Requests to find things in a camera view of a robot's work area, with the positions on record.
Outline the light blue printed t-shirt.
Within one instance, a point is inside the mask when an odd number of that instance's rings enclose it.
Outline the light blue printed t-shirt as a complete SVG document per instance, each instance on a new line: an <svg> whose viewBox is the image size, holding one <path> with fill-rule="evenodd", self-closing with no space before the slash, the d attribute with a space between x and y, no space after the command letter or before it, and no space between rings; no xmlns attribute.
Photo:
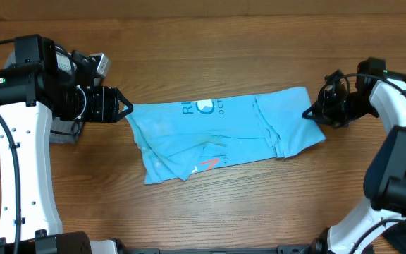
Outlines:
<svg viewBox="0 0 406 254"><path fill-rule="evenodd" d="M305 87L219 99L136 104L126 119L142 153L146 184L271 158L294 157L325 140L302 114Z"/></svg>

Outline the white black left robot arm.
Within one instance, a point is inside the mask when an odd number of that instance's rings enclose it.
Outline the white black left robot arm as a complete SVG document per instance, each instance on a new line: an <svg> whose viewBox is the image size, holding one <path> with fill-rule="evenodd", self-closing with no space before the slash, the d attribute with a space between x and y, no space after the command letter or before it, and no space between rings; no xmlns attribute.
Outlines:
<svg viewBox="0 0 406 254"><path fill-rule="evenodd" d="M63 231L51 176L54 120L75 138L82 123L115 123L133 111L117 88L101 85L109 59L40 35L11 43L14 61L0 70L0 253L125 253L118 239Z"/></svg>

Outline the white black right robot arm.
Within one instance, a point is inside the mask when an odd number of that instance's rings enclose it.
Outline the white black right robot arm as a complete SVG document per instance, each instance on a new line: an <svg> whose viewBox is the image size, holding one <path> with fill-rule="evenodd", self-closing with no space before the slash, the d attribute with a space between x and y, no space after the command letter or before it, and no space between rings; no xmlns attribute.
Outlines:
<svg viewBox="0 0 406 254"><path fill-rule="evenodd" d="M381 120L387 136L366 171L364 197L311 244L280 247L278 253L371 253L376 238L406 222L406 75L369 57L352 76L355 91L349 74L337 70L325 76L315 103L302 116L332 128L346 127L366 114Z"/></svg>

